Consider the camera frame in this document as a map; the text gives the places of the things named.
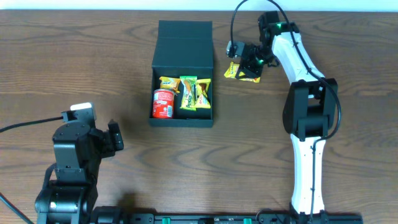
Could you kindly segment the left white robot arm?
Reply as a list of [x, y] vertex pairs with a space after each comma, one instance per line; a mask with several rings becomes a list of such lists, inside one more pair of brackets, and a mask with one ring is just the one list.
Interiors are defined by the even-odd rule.
[[56, 162], [45, 172], [35, 200], [37, 223], [88, 223], [98, 198], [101, 160], [124, 149], [119, 124], [101, 131], [84, 122], [70, 122], [53, 135]]

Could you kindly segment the yellow biscuit packet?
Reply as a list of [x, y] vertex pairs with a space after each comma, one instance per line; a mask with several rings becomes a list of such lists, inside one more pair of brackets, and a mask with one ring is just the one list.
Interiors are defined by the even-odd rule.
[[159, 80], [160, 80], [160, 88], [161, 89], [172, 90], [175, 93], [179, 93], [180, 92], [178, 90], [179, 84], [180, 84], [180, 79], [179, 78], [160, 77]]

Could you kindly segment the orange yellow snack packet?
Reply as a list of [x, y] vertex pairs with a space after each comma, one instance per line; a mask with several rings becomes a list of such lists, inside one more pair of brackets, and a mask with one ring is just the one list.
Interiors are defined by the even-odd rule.
[[260, 77], [249, 77], [244, 72], [239, 70], [240, 64], [231, 62], [228, 69], [225, 71], [224, 76], [226, 78], [233, 78], [245, 82], [259, 83], [261, 81]]

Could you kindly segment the yellow brown chocolate packet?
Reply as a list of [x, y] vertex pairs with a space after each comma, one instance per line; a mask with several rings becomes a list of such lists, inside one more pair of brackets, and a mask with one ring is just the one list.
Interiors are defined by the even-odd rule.
[[210, 78], [199, 79], [195, 82], [195, 108], [210, 109], [211, 104], [208, 97], [208, 89], [211, 83]]

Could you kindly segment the black gift box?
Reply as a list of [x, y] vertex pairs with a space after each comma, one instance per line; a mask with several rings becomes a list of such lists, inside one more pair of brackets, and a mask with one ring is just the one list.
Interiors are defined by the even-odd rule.
[[[151, 91], [160, 88], [160, 77], [194, 76], [213, 78], [213, 29], [211, 21], [159, 21], [158, 38], [152, 60]], [[210, 128], [213, 109], [196, 111], [181, 109], [184, 86], [179, 84], [172, 119], [153, 117], [150, 107], [149, 124], [153, 127]]]

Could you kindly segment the green yellow snack packet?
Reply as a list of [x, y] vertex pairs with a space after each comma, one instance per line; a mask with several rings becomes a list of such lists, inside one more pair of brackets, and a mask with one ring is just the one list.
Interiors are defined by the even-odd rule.
[[183, 84], [183, 95], [181, 100], [180, 109], [195, 111], [195, 83], [197, 77], [195, 76], [181, 76], [180, 80]]

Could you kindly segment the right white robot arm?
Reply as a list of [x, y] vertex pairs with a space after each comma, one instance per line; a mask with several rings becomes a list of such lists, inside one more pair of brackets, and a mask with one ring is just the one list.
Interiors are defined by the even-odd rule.
[[315, 216], [324, 211], [322, 159], [326, 140], [341, 121], [335, 79], [325, 78], [310, 59], [293, 22], [260, 22], [260, 45], [230, 41], [227, 54], [241, 59], [235, 77], [255, 79], [264, 66], [282, 66], [290, 83], [282, 112], [294, 149], [293, 211]]

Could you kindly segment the red Pringles can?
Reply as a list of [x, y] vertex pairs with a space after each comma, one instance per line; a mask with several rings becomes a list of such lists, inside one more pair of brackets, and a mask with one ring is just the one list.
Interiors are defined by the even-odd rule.
[[174, 115], [175, 92], [168, 89], [154, 91], [152, 117], [157, 119], [172, 119]]

